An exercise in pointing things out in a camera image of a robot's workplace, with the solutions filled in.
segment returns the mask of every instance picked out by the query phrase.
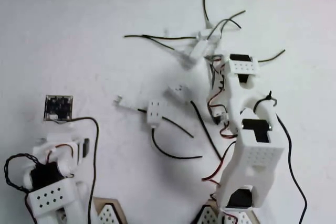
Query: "black cable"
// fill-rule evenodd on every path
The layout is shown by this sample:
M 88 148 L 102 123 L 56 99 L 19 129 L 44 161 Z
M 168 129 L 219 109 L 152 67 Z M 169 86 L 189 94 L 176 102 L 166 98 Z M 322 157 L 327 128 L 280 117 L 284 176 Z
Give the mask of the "black cable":
M 299 189 L 299 191 L 300 191 L 300 193 L 303 197 L 304 203 L 305 203 L 305 207 L 303 208 L 303 211 L 302 211 L 302 214 L 301 214 L 301 217 L 300 217 L 300 221 L 299 221 L 299 224 L 301 224 L 302 220 L 305 216 L 308 203 L 307 203 L 307 199 L 306 199 L 305 194 L 303 193 L 302 189 L 300 188 L 300 186 L 299 186 L 298 182 L 296 181 L 296 179 L 294 177 L 294 174 L 293 174 L 293 169 L 292 169 L 292 164 L 291 164 L 292 140 L 290 138 L 290 135 L 289 135 L 285 125 L 283 124 L 283 122 L 281 121 L 281 119 L 278 115 L 277 115 L 277 118 L 278 118 L 278 121 L 279 121 L 281 127 L 283 128 L 283 131 L 285 132 L 285 134 L 287 136 L 287 139 L 288 139 L 288 167 L 289 167 L 290 175 L 291 175 L 296 187 Z
M 256 102 L 256 104 L 253 107 L 253 113 L 256 113 L 257 107 L 259 105 L 259 103 L 263 102 L 263 101 L 267 101 L 267 100 L 273 100 L 274 101 L 274 105 L 273 107 L 275 107 L 278 104 L 277 99 L 272 97 L 272 91 L 269 91 L 269 94 L 265 97 L 260 99 L 259 101 Z
M 96 140 L 95 140 L 95 149 L 93 151 L 93 181 L 92 181 L 92 187 L 91 187 L 91 193 L 90 193 L 90 198 L 89 198 L 89 206 L 88 206 L 88 223 L 91 224 L 91 203 L 92 203 L 92 198 L 93 198 L 93 191 L 95 190 L 94 186 L 96 184 L 96 178 L 97 178 L 97 171 L 96 171 L 96 159 L 97 159 L 97 146 L 98 146 L 98 138 L 99 138 L 99 124 L 96 119 L 85 116 L 82 118 L 74 118 L 71 120 L 66 120 L 66 121 L 54 121 L 57 124 L 63 124 L 64 122 L 69 123 L 69 122 L 77 122 L 81 120 L 92 120 L 94 124 L 96 125 L 97 132 L 96 132 Z
M 142 113 L 147 113 L 147 110 L 143 110 L 143 109 L 138 109 L 138 111 L 140 111 Z M 170 120 L 169 118 L 166 118 L 165 116 L 163 116 L 162 119 L 166 120 L 167 122 L 170 122 L 171 124 L 174 124 L 176 127 L 178 127 L 179 129 L 181 129 L 187 135 L 189 135 L 190 137 L 194 138 L 194 136 L 190 132 L 188 132 L 185 128 L 183 128 L 182 126 L 178 125 L 177 123 L 175 123 L 174 121 Z
M 209 21 L 208 13 L 206 13 L 206 8 L 205 8 L 205 0 L 203 0 L 203 11 L 204 11 L 206 20 Z
M 174 159 L 197 159 L 197 158 L 202 158 L 202 156 L 192 156 L 192 157 L 179 157 L 179 156 L 174 156 L 174 155 L 171 155 L 167 152 L 165 152 L 164 150 L 162 150 L 156 143 L 155 141 L 155 137 L 154 137 L 154 132 L 155 132 L 155 128 L 152 128 L 152 140 L 153 140 L 153 143 L 155 145 L 155 147 L 164 155 L 168 156 L 168 157 L 171 157 L 171 158 L 174 158 Z
M 125 35 L 124 38 L 132 38 L 132 37 L 150 37 L 153 39 L 165 39 L 165 40 L 180 40 L 180 39 L 196 39 L 196 37 L 192 36 L 187 36 L 187 37 L 158 37 L 158 36 L 153 36 L 153 35 Z
M 41 164 L 41 163 L 39 162 L 39 160 L 35 156 L 30 155 L 29 153 L 19 153 L 19 154 L 10 156 L 6 160 L 6 163 L 4 165 L 4 173 L 5 173 L 5 179 L 6 179 L 7 185 L 9 185 L 9 186 L 11 186 L 11 187 L 13 187 L 13 188 L 15 188 L 15 189 L 17 189 L 19 191 L 22 191 L 22 192 L 28 194 L 30 191 L 27 188 L 25 188 L 23 186 L 17 186 L 17 185 L 15 185 L 14 183 L 12 183 L 12 181 L 9 178 L 9 170 L 8 170 L 9 163 L 10 163 L 11 160 L 13 160 L 13 159 L 15 159 L 17 157 L 26 157 L 27 159 L 33 161 L 35 164 Z
M 147 37 L 147 36 L 143 36 L 143 35 L 126 35 L 126 36 L 124 36 L 124 38 L 129 38 L 129 37 L 139 37 L 139 38 L 149 39 L 149 40 L 151 40 L 151 41 L 153 41 L 153 42 L 155 42 L 155 43 L 160 44 L 160 45 L 163 46 L 163 47 L 169 48 L 169 49 L 171 49 L 171 50 L 175 50 L 175 48 L 172 48 L 172 47 L 170 47 L 170 46 L 167 46 L 167 45 L 165 45 L 165 44 L 163 44 L 163 43 L 161 43 L 161 42 L 159 42 L 159 41 L 157 41 L 157 40 L 155 40 L 155 39 L 152 39 L 151 37 Z
M 26 194 L 26 196 L 25 196 L 25 205 L 26 205 L 26 208 L 27 208 L 27 210 L 28 210 L 31 218 L 33 219 L 34 224 L 37 224 L 37 220 L 35 219 L 33 211 L 31 210 L 30 205 L 27 202 L 27 198 L 28 198 L 28 194 Z
M 206 38 L 207 40 L 210 39 L 211 35 L 214 33 L 214 31 L 216 30 L 216 28 L 217 28 L 222 22 L 224 22 L 224 21 L 225 21 L 225 24 L 226 24 L 227 22 L 231 21 L 231 22 L 233 22 L 236 26 L 238 26 L 239 29 L 242 28 L 237 22 L 235 22 L 235 21 L 232 20 L 231 18 L 224 18 L 224 19 L 222 19 L 220 22 L 218 22 L 217 25 L 212 29 L 212 31 L 210 32 L 210 34 L 209 34 L 208 37 Z
M 23 186 L 17 186 L 17 185 L 15 185 L 14 183 L 12 183 L 12 181 L 9 178 L 9 170 L 8 170 L 9 163 L 10 163 L 11 160 L 13 160 L 13 159 L 15 159 L 17 157 L 26 157 L 27 159 L 33 161 L 35 164 L 41 164 L 41 163 L 39 162 L 39 160 L 37 159 L 37 157 L 35 157 L 35 156 L 33 156 L 33 155 L 29 154 L 29 153 L 19 153 L 19 154 L 16 154 L 16 155 L 13 155 L 13 156 L 9 157 L 6 160 L 6 163 L 4 165 L 4 172 L 5 172 L 6 183 L 9 186 L 12 186 L 15 189 L 17 189 L 19 191 L 22 191 L 22 192 L 24 192 L 26 194 L 25 195 L 25 205 L 26 205 L 26 208 L 27 208 L 27 210 L 28 210 L 31 218 L 33 219 L 34 224 L 37 224 L 37 220 L 35 219 L 35 217 L 33 215 L 33 212 L 31 210 L 31 207 L 30 207 L 30 205 L 27 202 L 28 194 L 30 193 L 30 191 L 27 188 L 23 187 Z
M 278 58 L 280 55 L 282 55 L 284 52 L 286 52 L 286 50 L 282 50 L 280 53 L 278 53 L 277 55 L 275 55 L 274 57 L 270 58 L 270 59 L 266 59 L 266 60 L 258 60 L 258 62 L 267 62 L 267 61 L 271 61 L 271 60 L 275 60 L 276 58 Z
M 195 109 L 195 112 L 196 112 L 196 114 L 197 114 L 197 117 L 198 117 L 198 119 L 199 119 L 199 122 L 201 123 L 202 128 L 204 129 L 205 134 L 206 134 L 206 136 L 208 137 L 209 142 L 210 142 L 212 148 L 214 149 L 214 151 L 215 151 L 217 157 L 219 158 L 219 160 L 221 160 L 222 157 L 221 157 L 219 151 L 217 150 L 217 148 L 216 148 L 214 142 L 212 141 L 212 138 L 211 138 L 211 136 L 210 136 L 210 134 L 209 134 L 209 132 L 208 132 L 208 129 L 206 128 L 206 126 L 205 126 L 205 124 L 204 124 L 204 121 L 203 121 L 203 119 L 202 119 L 201 114 L 199 113 L 199 110 L 198 110 L 196 104 L 195 104 L 193 101 L 190 101 L 190 103 L 191 103 L 191 105 L 192 105 L 192 106 L 194 107 L 194 109 Z
M 221 31 L 220 31 L 220 38 L 222 38 L 223 29 L 224 29 L 224 27 L 226 26 L 226 24 L 229 22 L 229 20 L 232 20 L 233 18 L 237 17 L 237 16 L 240 15 L 240 14 L 243 14 L 244 12 L 246 12 L 246 11 L 243 10 L 243 11 L 241 11 L 241 12 L 239 12 L 239 13 L 236 13 L 236 14 L 232 15 L 230 18 L 228 18 L 227 21 L 225 21 L 225 23 L 222 25 L 222 28 L 220 29 L 220 30 L 221 30 Z

